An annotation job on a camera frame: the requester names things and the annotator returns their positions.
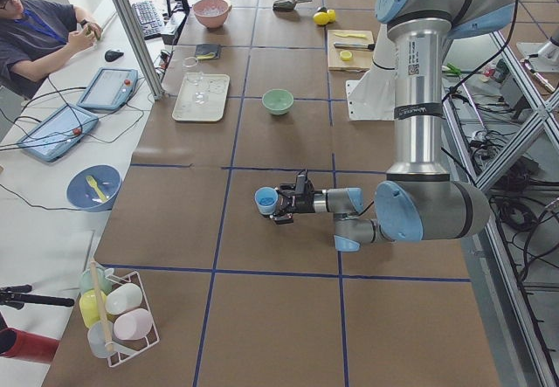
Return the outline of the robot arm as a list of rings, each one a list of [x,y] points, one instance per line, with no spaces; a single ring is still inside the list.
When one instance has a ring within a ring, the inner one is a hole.
[[[394,164],[377,188],[376,215],[363,217],[358,188],[317,190],[305,173],[275,191],[268,217],[287,224],[296,214],[329,212],[335,248],[471,236],[490,206],[474,185],[455,182],[441,164],[444,117],[442,63],[446,42],[497,31],[514,16],[514,0],[376,0],[376,18],[395,46]]]

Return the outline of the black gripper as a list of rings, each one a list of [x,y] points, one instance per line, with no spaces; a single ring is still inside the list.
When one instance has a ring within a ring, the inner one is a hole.
[[[326,199],[325,190],[316,190],[311,182],[307,182],[307,193],[296,196],[295,183],[283,183],[279,186],[281,197],[279,211],[285,215],[273,215],[271,220],[276,225],[287,225],[293,222],[294,213],[316,213],[321,211],[318,204]]]

